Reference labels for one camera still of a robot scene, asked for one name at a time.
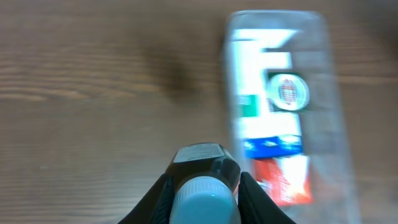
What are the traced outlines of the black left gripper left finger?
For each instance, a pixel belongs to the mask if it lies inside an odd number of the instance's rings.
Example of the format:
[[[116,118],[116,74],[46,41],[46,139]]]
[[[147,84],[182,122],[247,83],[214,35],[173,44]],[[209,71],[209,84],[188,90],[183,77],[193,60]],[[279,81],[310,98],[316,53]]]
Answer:
[[[169,224],[174,198],[174,178],[162,174],[118,224]]]

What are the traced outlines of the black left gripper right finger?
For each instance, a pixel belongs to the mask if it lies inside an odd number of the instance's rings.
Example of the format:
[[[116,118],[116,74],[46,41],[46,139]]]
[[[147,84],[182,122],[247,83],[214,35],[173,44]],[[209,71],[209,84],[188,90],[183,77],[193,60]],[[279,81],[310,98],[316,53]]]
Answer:
[[[248,172],[240,176],[238,208],[242,224],[295,224]]]

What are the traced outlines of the dark Woods syrup bottle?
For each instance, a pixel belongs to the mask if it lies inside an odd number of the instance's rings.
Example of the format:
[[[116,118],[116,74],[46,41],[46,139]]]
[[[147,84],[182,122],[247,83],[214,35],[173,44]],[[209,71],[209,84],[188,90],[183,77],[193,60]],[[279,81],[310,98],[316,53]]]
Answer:
[[[241,169],[222,145],[185,146],[165,173],[175,187],[171,224],[241,224],[235,198]]]

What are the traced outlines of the blue Kool Fever box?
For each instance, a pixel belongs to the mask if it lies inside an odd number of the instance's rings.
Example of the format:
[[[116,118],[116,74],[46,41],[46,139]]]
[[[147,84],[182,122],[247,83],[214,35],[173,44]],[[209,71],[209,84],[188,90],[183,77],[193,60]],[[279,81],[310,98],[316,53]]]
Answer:
[[[267,113],[263,118],[241,118],[239,137],[250,159],[267,159],[303,153],[302,131],[296,113]]]

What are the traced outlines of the clear plastic container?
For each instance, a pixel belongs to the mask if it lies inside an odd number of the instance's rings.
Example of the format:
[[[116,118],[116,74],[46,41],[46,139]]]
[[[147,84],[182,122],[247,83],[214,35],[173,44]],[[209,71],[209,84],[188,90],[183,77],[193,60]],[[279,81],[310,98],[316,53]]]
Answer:
[[[224,49],[232,145],[242,170],[295,223],[359,223],[323,17],[234,12]]]

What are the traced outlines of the green Zam-Buk box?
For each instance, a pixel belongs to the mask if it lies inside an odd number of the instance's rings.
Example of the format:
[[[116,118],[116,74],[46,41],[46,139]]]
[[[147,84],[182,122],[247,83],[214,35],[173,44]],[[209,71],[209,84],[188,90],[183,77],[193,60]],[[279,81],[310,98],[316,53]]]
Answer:
[[[299,73],[268,72],[266,93],[271,111],[297,113],[310,104],[310,89]]]

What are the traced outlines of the white green medicine box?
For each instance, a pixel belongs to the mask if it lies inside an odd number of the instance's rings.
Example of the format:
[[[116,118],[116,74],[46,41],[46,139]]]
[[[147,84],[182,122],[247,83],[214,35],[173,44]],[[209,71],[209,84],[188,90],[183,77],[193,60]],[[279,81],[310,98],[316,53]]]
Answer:
[[[233,43],[239,116],[263,118],[269,112],[263,80],[262,52],[257,41]]]

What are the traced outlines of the red Panadol box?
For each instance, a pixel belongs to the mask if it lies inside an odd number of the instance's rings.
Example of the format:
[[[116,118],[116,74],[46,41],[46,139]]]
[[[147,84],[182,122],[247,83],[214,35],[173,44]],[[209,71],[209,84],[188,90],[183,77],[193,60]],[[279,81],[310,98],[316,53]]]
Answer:
[[[302,154],[253,160],[254,178],[280,207],[311,203],[310,159]]]

